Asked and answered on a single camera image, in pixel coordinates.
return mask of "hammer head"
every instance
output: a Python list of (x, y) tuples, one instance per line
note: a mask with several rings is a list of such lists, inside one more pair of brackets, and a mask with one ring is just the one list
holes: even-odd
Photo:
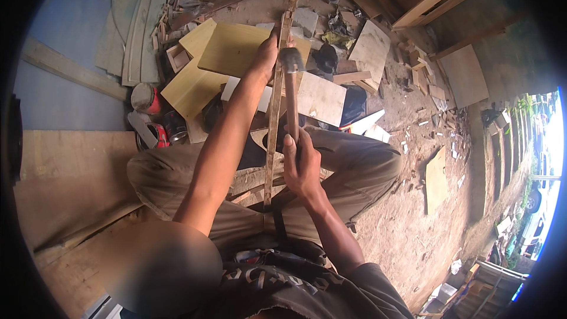
[(280, 50), (280, 62), (286, 73), (304, 72), (305, 66), (301, 54), (295, 47), (282, 48)]

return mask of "left hand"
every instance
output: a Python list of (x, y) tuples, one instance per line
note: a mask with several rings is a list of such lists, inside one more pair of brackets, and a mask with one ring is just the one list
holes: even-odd
[[(266, 79), (266, 84), (272, 80), (274, 66), (276, 65), (276, 60), (278, 59), (278, 36), (280, 33), (280, 24), (276, 23), (272, 32), (270, 32), (270, 37), (268, 37), (262, 44), (258, 47), (256, 51), (256, 56), (252, 62), (252, 69), (258, 69), (259, 73), (263, 74)], [(288, 47), (295, 47), (295, 41), (293, 37), (289, 36)]]

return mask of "right hand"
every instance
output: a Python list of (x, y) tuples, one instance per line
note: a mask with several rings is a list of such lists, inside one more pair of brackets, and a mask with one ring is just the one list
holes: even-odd
[(304, 200), (309, 200), (322, 191), (319, 179), (321, 153), (313, 147), (309, 134), (299, 128), (301, 155), (297, 161), (297, 146), (291, 135), (283, 139), (283, 178), (287, 187)]

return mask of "hammer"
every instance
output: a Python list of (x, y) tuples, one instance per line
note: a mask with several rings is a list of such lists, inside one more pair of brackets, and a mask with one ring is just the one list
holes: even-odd
[(295, 47), (280, 50), (280, 62), (285, 74), (288, 131), (295, 144), (299, 142), (299, 115), (297, 112), (297, 72), (304, 72), (301, 54)]

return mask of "red paint can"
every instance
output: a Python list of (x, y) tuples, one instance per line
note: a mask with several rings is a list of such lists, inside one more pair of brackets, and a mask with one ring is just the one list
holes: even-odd
[(134, 110), (148, 115), (156, 115), (162, 110), (158, 89), (141, 82), (132, 90), (130, 102)]

